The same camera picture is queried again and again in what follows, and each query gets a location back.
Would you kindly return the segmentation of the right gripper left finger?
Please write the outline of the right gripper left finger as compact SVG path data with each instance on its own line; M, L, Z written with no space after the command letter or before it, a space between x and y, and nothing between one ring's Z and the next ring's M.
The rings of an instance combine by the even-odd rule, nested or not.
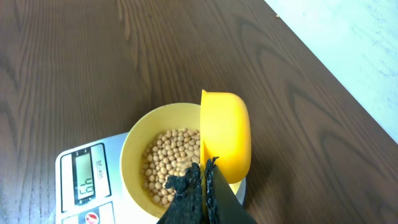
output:
M200 224L202 213L202 176L200 166L192 163L181 177L171 175L165 183L175 195L157 224Z

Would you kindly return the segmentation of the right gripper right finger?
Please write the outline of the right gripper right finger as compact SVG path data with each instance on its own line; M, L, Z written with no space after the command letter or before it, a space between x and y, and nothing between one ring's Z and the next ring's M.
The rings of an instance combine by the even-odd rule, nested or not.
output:
M256 224L243 208L216 165L218 157L208 159L205 167L205 205L208 223Z

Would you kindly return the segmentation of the yellow measuring scoop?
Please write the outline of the yellow measuring scoop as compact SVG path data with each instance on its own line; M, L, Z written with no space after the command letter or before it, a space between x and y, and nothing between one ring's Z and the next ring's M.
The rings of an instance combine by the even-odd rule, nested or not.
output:
M251 165L251 128L245 102L234 93L201 92L200 164L215 164L229 184L245 178Z

